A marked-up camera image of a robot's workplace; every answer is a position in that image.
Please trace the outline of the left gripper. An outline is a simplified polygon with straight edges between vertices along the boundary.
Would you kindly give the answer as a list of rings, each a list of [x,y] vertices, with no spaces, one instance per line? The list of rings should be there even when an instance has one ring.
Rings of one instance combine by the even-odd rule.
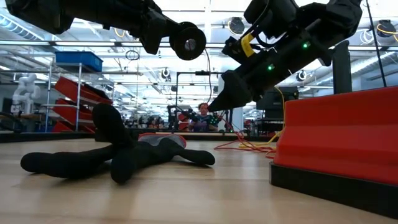
[[[165,17],[160,8],[139,6],[138,11],[141,20],[139,41],[147,53],[156,54],[164,37],[168,37],[169,42],[176,40],[181,31],[180,23]]]

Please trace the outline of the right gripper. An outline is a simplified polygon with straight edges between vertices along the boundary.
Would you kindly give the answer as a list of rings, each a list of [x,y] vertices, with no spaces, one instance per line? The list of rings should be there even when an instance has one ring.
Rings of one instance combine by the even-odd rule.
[[[240,40],[226,41],[223,53],[240,66],[221,76],[224,87],[209,105],[209,111],[231,110],[258,101],[264,92],[314,60],[331,64],[331,44],[321,40],[321,22],[290,28],[277,42],[266,44],[258,53],[251,45],[259,35],[254,31]]]

